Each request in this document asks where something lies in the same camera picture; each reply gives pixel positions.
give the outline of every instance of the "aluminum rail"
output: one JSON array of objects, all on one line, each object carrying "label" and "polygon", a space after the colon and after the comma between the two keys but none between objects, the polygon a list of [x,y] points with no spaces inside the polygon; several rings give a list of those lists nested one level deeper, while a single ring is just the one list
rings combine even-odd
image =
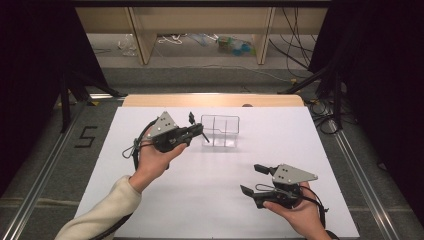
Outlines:
[{"label": "aluminum rail", "polygon": [[44,187],[46,186],[47,181],[50,178],[56,166],[56,163],[60,159],[63,149],[66,146],[66,143],[68,142],[69,136],[71,135],[73,131],[73,127],[76,121],[78,120],[80,113],[84,109],[84,106],[85,106],[84,104],[85,104],[84,102],[77,104],[74,111],[74,116],[72,118],[71,123],[69,124],[69,127],[66,129],[64,133],[60,133],[58,140],[56,141],[52,151],[50,152],[49,157],[44,163],[43,168],[38,174],[37,179],[35,180],[30,191],[28,192],[21,206],[16,212],[13,220],[11,221],[6,231],[6,234],[3,236],[2,238],[3,240],[19,239],[22,231],[25,228],[26,223],[28,222],[31,216],[32,211],[35,208],[35,205],[37,204],[38,198],[43,192]]},{"label": "aluminum rail", "polygon": [[[333,121],[330,121],[330,127],[335,131],[337,126]],[[358,158],[356,157],[352,147],[349,144],[349,141],[346,138],[343,130],[338,131],[334,134],[339,144],[340,149],[345,156],[345,160],[349,165],[349,168],[358,183],[359,189],[364,195],[365,201],[377,222],[378,227],[380,228],[381,234],[386,240],[396,240],[400,239],[393,222],[385,210],[383,204],[381,203],[379,197],[377,196],[374,188],[371,185],[370,180],[365,174],[363,168],[361,167]]]}]

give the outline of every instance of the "white table surface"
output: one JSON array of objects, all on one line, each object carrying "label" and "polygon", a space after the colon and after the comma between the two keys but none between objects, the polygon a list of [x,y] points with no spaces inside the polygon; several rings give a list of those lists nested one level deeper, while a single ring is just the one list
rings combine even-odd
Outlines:
[{"label": "white table surface", "polygon": [[256,172],[254,164],[282,163],[318,175],[310,185],[329,208],[327,229],[340,238],[359,237],[306,107],[118,108],[76,216],[104,198],[116,180],[134,172],[132,159],[123,158],[122,151],[165,110],[180,127],[190,125],[190,111],[197,122],[202,115],[239,116],[237,147],[206,147],[201,136],[194,138],[143,192],[141,206],[115,237],[301,238],[283,218],[257,209],[240,190],[240,185],[272,186],[271,176]]}]

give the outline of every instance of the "human hand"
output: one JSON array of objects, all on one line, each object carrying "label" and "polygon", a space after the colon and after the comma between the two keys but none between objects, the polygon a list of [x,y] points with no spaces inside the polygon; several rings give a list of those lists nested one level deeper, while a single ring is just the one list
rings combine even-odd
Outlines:
[{"label": "human hand", "polygon": [[[300,185],[309,188],[308,182],[302,182]],[[307,189],[303,189],[302,193],[305,197],[315,199],[314,194]],[[297,233],[308,240],[331,239],[321,224],[316,204],[303,200],[299,206],[293,209],[287,209],[273,202],[264,202],[263,205],[270,211],[285,218]]]},{"label": "human hand", "polygon": [[163,153],[158,151],[151,142],[141,142],[137,171],[129,179],[131,186],[138,192],[142,192],[153,180],[160,177],[169,166],[169,163],[179,156],[187,144],[183,143],[173,150]]}]

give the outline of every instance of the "sleeve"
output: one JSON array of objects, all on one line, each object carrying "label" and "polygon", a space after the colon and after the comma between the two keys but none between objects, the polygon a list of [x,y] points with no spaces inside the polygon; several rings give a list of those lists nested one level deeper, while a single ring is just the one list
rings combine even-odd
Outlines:
[{"label": "sleeve", "polygon": [[65,224],[55,239],[112,239],[111,233],[125,223],[141,202],[141,194],[129,184],[128,179],[129,176],[120,178],[102,201]]}]

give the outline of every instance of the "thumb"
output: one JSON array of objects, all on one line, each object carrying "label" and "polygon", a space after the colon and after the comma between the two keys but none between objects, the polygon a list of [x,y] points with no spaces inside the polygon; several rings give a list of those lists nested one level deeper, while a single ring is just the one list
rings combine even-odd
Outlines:
[{"label": "thumb", "polygon": [[287,208],[284,208],[283,206],[281,206],[280,204],[277,204],[277,203],[265,201],[263,203],[263,205],[266,209],[268,209],[271,212],[274,212],[274,213],[276,213],[276,214],[278,214],[278,215],[280,215],[284,218],[287,215],[287,213],[289,212],[289,210]]},{"label": "thumb", "polygon": [[166,152],[165,155],[171,161],[172,159],[178,157],[184,151],[184,149],[186,147],[187,147],[187,144],[186,143],[182,143],[182,144],[176,146],[171,151]]}]

